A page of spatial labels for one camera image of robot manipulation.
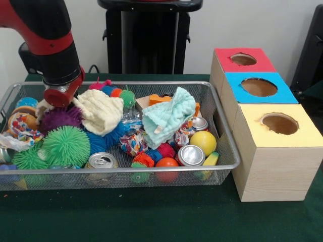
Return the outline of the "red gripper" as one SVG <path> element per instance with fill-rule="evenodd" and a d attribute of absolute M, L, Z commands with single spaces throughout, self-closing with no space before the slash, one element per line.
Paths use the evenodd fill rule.
<path fill-rule="evenodd" d="M 64 86 L 49 86 L 45 85 L 44 99 L 54 107 L 67 107 L 73 100 L 78 88 L 85 80 L 84 69 L 80 68 L 80 75 L 71 83 Z"/>

